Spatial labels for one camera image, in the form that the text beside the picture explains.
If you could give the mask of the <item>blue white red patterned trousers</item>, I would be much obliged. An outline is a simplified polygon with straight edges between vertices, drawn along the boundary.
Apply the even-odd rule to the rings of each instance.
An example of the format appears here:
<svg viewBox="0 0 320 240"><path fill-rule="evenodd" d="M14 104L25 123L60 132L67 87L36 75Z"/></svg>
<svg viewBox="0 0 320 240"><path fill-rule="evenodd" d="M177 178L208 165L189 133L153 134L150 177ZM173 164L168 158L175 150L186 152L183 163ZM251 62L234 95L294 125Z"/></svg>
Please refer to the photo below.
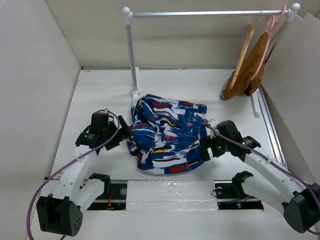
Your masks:
<svg viewBox="0 0 320 240"><path fill-rule="evenodd" d="M127 139L137 168L153 175L190 172L201 166L200 140L207 136L207 106L147 94L131 107L133 133Z"/></svg>

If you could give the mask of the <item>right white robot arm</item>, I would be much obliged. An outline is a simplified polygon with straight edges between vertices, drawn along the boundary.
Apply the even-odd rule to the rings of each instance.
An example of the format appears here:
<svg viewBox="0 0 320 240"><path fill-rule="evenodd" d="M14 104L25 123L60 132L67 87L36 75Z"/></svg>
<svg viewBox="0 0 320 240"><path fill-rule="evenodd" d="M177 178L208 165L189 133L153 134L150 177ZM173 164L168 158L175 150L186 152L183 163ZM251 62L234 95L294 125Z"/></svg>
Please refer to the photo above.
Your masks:
<svg viewBox="0 0 320 240"><path fill-rule="evenodd" d="M206 160L209 159L208 150L215 158L231 153L269 181L266 184L248 171L237 173L231 184L235 196L250 195L262 200L279 211L288 225L301 234L309 232L320 221L320 185L308 184L258 152L256 148L261 145L252 137L231 140L224 136L207 136L200 139L200 146Z"/></svg>

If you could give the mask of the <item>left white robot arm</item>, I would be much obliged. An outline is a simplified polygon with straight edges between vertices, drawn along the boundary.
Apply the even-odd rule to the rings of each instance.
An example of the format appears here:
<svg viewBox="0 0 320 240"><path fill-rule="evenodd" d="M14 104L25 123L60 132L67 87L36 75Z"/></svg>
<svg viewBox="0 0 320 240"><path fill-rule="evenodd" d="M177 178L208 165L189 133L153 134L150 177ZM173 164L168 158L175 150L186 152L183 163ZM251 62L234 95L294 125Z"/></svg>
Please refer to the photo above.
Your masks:
<svg viewBox="0 0 320 240"><path fill-rule="evenodd" d="M85 176L98 159L101 149L107 151L133 135L121 115L109 110L94 112L90 125L75 141L72 160L59 170L62 176L48 196L41 196L36 203L40 230L63 236L78 234L84 212L95 199L107 198L111 192L110 176L92 173Z"/></svg>

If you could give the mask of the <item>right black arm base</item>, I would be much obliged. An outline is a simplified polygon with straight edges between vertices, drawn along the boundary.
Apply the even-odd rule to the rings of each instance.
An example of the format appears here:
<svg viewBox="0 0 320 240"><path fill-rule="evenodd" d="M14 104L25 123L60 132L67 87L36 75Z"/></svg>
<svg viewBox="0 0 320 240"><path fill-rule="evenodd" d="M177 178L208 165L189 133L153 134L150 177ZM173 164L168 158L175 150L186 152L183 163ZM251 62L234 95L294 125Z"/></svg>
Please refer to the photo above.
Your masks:
<svg viewBox="0 0 320 240"><path fill-rule="evenodd" d="M263 210L262 201L245 194L231 180L217 180L211 195L217 200L218 210Z"/></svg>

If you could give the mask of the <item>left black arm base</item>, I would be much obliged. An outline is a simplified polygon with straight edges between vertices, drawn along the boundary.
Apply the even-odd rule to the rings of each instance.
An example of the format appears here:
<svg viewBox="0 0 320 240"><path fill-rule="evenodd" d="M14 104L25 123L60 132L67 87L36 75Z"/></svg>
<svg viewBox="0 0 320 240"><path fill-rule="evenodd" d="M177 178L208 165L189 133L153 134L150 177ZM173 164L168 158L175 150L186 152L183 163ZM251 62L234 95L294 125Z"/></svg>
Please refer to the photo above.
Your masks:
<svg viewBox="0 0 320 240"><path fill-rule="evenodd" d="M127 182L112 182L111 190L96 198L89 211L121 211L126 209Z"/></svg>

